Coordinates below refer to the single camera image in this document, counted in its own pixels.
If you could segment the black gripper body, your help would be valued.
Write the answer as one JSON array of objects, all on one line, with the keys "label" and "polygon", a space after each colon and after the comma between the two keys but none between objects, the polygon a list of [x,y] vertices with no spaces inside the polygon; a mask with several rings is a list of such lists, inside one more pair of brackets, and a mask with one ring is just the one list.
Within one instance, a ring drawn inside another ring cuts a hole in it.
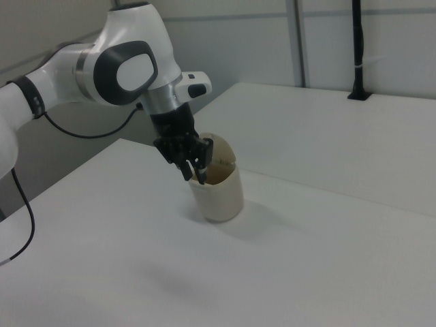
[{"label": "black gripper body", "polygon": [[185,162],[185,136],[198,136],[194,127],[194,118],[188,103],[163,114],[152,114],[151,121],[157,138],[153,141],[155,148],[169,164]]}]

